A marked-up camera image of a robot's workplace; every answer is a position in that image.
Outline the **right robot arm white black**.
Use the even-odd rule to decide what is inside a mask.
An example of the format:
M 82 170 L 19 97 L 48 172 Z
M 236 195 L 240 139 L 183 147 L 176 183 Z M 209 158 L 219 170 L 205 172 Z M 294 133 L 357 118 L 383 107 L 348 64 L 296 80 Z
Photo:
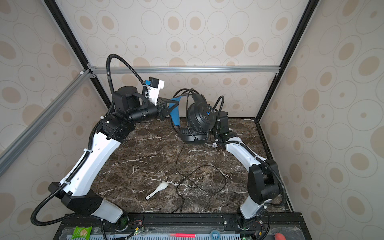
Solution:
M 238 224 L 242 230 L 252 225 L 252 220 L 267 212 L 267 207 L 282 208 L 287 203 L 287 190 L 279 174 L 277 163 L 262 158 L 248 147 L 229 127 L 228 113 L 223 111 L 224 96 L 214 105 L 216 124 L 212 129 L 214 146 L 223 147 L 248 171 L 248 197 L 238 210 Z

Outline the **black blue headphones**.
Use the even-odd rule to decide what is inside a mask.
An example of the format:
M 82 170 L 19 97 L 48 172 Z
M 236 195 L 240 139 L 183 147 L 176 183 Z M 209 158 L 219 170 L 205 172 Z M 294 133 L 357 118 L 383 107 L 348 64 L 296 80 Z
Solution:
M 173 213 L 179 214 L 182 213 L 185 205 L 185 197 L 180 194 L 179 187 L 185 181 L 190 181 L 199 190 L 211 195 L 216 195 L 220 193 L 222 190 L 224 190 L 227 185 L 227 178 L 225 177 L 225 175 L 220 169 L 212 165 L 201 165 L 186 175 L 179 171 L 178 163 L 180 156 L 185 148 L 185 145 L 205 145 L 207 143 L 207 140 L 211 138 L 211 132 L 214 127 L 214 124 L 219 121 L 215 112 L 217 104 L 212 107 L 210 104 L 208 104 L 206 98 L 197 90 L 187 88 L 180 89 L 174 94 L 172 99 L 179 103 L 181 98 L 183 97 L 186 98 L 187 126 L 185 128 L 181 127 L 178 107 L 176 106 L 176 104 L 170 104 L 171 107 L 175 107 L 175 109 L 173 109 L 170 113 L 171 125 L 174 128 L 175 132 L 178 134 L 178 137 L 183 141 L 183 146 L 179 151 L 175 162 L 175 171 L 178 175 L 181 176 L 181 180 L 176 186 L 176 194 L 182 199 L 182 203 L 175 210 L 173 210 Z M 224 185 L 219 190 L 214 192 L 206 190 L 199 186 L 196 182 L 191 179 L 191 176 L 202 168 L 212 168 L 216 170 L 224 179 Z

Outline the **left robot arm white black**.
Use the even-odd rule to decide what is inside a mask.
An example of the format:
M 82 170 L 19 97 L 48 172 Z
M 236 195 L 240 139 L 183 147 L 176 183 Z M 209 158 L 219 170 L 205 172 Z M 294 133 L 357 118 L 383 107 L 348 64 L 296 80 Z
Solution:
M 143 86 L 141 93 L 133 86 L 121 87 L 117 91 L 114 89 L 112 59 L 121 61 L 131 70 Z M 154 78 L 143 81 L 132 66 L 117 54 L 107 57 L 106 72 L 112 93 L 111 105 L 92 129 L 88 147 L 84 149 L 82 157 L 60 182 L 49 185 L 50 194 L 33 210 L 31 223 L 35 226 L 53 225 L 76 215 L 108 221 L 119 231 L 128 226 L 129 218 L 124 210 L 96 194 L 91 186 L 110 155 L 135 129 L 137 123 L 155 118 L 163 121 L 179 112 L 179 102 L 160 98 L 159 91 L 163 89 L 164 82 Z M 53 198 L 60 199 L 73 213 L 51 221 L 39 221 L 38 213 Z

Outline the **white headphones with red cable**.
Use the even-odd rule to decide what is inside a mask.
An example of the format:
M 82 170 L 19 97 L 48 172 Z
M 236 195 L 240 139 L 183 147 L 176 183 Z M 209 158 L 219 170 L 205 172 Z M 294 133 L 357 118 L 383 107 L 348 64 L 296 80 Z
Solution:
M 207 146 L 211 147 L 211 148 L 218 148 L 219 146 L 215 143 L 212 143 L 212 144 L 208 144 L 206 143 Z

